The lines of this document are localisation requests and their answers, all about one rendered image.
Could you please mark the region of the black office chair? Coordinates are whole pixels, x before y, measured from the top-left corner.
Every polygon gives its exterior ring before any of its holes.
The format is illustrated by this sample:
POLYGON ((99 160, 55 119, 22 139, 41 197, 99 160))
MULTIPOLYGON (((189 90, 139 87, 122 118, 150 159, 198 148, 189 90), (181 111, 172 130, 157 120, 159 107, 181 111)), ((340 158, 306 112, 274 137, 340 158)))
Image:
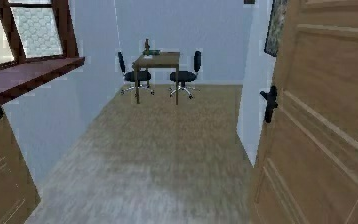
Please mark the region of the black office chair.
POLYGON ((200 51, 196 51, 194 53, 194 57, 193 57, 194 71, 179 71, 178 73, 172 72, 170 74, 170 80, 172 82, 176 82, 176 81, 179 82, 178 87, 170 87, 169 88, 170 96, 173 96, 179 90, 183 90, 187 93, 187 95, 190 99, 193 98, 193 95, 190 92, 190 87, 186 87, 186 84, 189 82, 193 82, 197 79, 198 73, 201 68, 201 56, 202 56, 202 54, 200 51))
POLYGON ((127 72, 122 52, 119 51, 117 53, 117 56, 118 56, 119 67, 123 75, 123 80, 131 83, 131 85, 128 88, 121 89, 120 93, 124 95, 126 92, 129 92, 134 89, 145 89, 145 90, 149 90, 150 93, 154 95, 155 91, 150 87, 149 84, 149 81, 152 78, 151 73, 148 70, 127 72))

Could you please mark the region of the brown wooden table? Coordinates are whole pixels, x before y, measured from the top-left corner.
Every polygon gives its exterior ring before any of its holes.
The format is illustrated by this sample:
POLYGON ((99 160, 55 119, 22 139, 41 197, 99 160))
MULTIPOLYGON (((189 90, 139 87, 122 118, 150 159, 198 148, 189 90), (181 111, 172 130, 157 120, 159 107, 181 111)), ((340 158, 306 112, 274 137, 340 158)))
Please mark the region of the brown wooden table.
POLYGON ((144 59, 143 56, 139 56, 132 63, 132 68, 135 72, 141 68, 173 68, 176 73, 179 72, 179 52, 161 52, 160 55, 152 55, 152 59, 144 59))

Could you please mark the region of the brown framed window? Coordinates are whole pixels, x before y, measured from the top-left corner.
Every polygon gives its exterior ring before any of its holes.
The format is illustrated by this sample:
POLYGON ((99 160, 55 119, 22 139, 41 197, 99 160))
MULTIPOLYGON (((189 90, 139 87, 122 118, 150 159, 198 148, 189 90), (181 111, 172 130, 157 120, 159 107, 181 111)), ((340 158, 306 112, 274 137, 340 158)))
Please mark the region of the brown framed window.
POLYGON ((69 0, 0 0, 0 111, 84 62, 69 0))

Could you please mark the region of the dark framed wall picture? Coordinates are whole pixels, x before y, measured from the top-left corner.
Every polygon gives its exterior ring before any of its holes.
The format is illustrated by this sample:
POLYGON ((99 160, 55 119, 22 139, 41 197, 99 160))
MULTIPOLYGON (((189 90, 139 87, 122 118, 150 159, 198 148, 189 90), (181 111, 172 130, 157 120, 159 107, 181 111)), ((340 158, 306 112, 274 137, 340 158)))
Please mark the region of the dark framed wall picture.
POLYGON ((273 0, 264 52, 276 57, 282 37, 288 0, 273 0))

